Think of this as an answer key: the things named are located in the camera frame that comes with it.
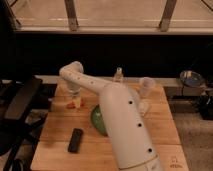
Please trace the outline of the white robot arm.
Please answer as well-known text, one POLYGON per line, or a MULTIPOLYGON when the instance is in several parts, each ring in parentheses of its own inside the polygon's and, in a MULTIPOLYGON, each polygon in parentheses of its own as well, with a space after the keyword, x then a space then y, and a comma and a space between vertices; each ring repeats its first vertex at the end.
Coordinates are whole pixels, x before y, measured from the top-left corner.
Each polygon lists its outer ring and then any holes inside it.
POLYGON ((99 95, 99 106, 119 171, 164 171, 160 157, 140 115, 137 92, 129 86, 89 76, 75 61, 59 75, 72 91, 84 87, 99 95))

